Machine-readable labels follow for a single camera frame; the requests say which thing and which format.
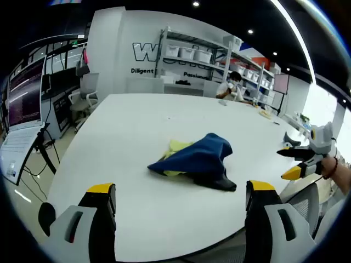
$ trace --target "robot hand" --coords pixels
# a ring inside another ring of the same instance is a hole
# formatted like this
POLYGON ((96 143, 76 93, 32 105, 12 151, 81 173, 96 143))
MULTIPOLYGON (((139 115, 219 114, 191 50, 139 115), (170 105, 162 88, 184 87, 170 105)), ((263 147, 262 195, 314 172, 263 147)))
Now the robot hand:
POLYGON ((277 153, 286 157, 294 157, 295 161, 302 161, 283 174, 281 176, 283 179, 297 180, 312 173, 321 174, 322 159, 327 155, 336 154, 331 122, 325 126, 312 126, 308 146, 285 147, 277 153))

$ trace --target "yellow cloth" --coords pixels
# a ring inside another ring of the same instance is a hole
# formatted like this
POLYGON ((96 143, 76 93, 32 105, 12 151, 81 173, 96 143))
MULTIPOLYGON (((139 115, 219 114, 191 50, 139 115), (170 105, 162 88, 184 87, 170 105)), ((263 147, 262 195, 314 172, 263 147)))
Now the yellow cloth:
MULTIPOLYGON (((169 150, 165 152, 162 156, 162 159, 167 159, 169 156, 179 152, 180 150, 192 145, 193 142, 180 142, 176 140, 171 140, 169 143, 169 150)), ((167 176, 176 176, 178 174, 184 174, 184 171, 164 171, 164 174, 167 176)))

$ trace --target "floor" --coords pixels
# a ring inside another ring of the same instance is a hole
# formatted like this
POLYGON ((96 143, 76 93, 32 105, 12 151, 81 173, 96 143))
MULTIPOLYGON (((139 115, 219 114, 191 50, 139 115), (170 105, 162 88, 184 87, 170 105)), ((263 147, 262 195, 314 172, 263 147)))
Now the floor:
MULTIPOLYGON (((60 140, 56 141, 55 146, 60 159, 62 158, 69 144, 73 140, 75 136, 74 131, 74 128, 71 127, 60 140)), ((57 168, 59 166, 59 163, 54 148, 52 147, 48 149, 47 152, 53 164, 57 168)), ((26 166, 34 174, 39 173, 44 167, 44 165, 45 162, 42 156, 39 153, 35 152, 31 153, 26 163, 26 166)), ((32 176, 29 173, 24 171, 19 186, 15 186, 9 181, 5 180, 5 186, 8 190, 10 200, 17 214, 27 227, 28 231, 30 231, 31 234, 38 241, 38 243, 42 243, 46 238, 44 232, 42 231, 38 223, 38 211, 42 201, 46 201, 46 197, 44 196, 44 194, 46 196, 48 195, 51 183, 53 181, 53 176, 54 175, 52 174, 50 169, 46 167, 45 170, 37 178, 32 178, 32 176), (44 194, 39 190, 38 185, 34 182, 34 180, 36 180, 39 183, 44 194)), ((305 179, 300 179, 298 181, 295 181, 293 184, 289 184, 289 186, 281 194, 281 197, 286 198, 294 194, 295 192, 301 190, 306 185, 308 185, 309 183, 311 183, 319 177, 319 175, 310 175, 305 179)), ((326 200, 330 194, 331 181, 319 180, 317 182, 317 185, 319 189, 320 202, 322 202, 326 200)), ((238 233, 234 238, 222 244, 220 248, 244 243, 245 231, 240 231, 240 233, 238 233)))

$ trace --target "gray chair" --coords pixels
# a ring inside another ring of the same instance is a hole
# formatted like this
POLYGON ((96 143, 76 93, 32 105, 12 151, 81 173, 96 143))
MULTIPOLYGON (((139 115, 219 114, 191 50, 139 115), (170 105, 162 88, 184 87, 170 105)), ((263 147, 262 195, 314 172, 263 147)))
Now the gray chair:
POLYGON ((127 78, 127 93, 164 93, 163 79, 127 78))
POLYGON ((68 98, 72 103, 70 110, 75 113, 83 114, 83 118, 79 118, 75 121, 77 123, 77 130, 79 130, 79 128, 87 120, 88 115, 92 113, 92 111, 98 105, 96 90, 98 78, 98 73, 88 73, 86 75, 83 75, 80 89, 75 90, 70 95, 68 95, 68 98))
POLYGON ((312 235, 319 218, 319 195, 317 184, 313 183, 288 201, 308 222, 312 235))
POLYGON ((203 96, 208 98, 215 98, 219 83, 213 81, 205 81, 203 84, 203 96))

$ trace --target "white shirt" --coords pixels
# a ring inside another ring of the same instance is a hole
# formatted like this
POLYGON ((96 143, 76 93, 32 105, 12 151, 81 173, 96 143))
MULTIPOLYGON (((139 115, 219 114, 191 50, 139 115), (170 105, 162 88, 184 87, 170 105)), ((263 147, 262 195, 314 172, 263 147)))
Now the white shirt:
POLYGON ((229 82, 223 82, 221 85, 219 85, 216 95, 221 95, 225 93, 228 88, 231 89, 231 94, 225 96, 223 98, 224 100, 234 100, 234 101, 244 100, 244 98, 242 97, 240 88, 237 85, 233 85, 229 82))

